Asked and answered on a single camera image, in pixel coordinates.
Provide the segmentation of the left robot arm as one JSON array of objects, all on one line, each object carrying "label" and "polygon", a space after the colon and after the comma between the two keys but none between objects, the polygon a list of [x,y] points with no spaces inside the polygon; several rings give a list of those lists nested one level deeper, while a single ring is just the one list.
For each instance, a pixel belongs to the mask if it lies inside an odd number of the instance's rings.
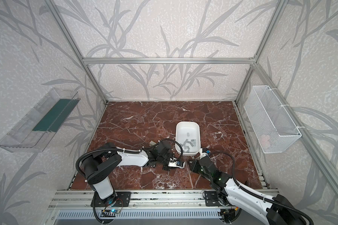
[{"label": "left robot arm", "polygon": [[127,150],[116,147],[113,143],[106,143],[100,148],[83,154],[78,158],[75,168],[81,174],[91,189],[101,200],[111,204],[116,200],[116,193],[109,180],[109,175],[121,166],[154,167],[162,164],[162,168],[182,168],[184,162],[174,156],[169,142],[176,143],[172,139],[162,139],[160,142],[150,146],[142,147],[140,150]]}]

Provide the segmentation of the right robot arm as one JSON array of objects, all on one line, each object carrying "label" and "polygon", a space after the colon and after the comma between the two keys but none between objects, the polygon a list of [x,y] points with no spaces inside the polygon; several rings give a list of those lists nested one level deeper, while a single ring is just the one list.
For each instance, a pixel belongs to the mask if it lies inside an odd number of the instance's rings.
[{"label": "right robot arm", "polygon": [[222,205],[239,207],[265,225],[313,225],[313,219],[296,209],[282,195],[276,197],[256,191],[217,169],[209,156],[189,161],[190,170],[210,182]]}]

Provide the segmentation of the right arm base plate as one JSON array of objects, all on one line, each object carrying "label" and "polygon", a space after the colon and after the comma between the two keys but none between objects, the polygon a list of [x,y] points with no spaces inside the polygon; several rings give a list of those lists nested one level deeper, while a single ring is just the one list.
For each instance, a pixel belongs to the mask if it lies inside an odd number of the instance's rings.
[{"label": "right arm base plate", "polygon": [[203,191],[202,196],[207,207],[222,206],[215,191]]}]

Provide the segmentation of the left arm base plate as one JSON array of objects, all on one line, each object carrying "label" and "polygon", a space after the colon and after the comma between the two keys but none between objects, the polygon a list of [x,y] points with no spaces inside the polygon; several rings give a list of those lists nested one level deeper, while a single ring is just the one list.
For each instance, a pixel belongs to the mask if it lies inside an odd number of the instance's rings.
[{"label": "left arm base plate", "polygon": [[114,192],[104,200],[95,191],[91,207],[128,207],[131,199],[131,192]]}]

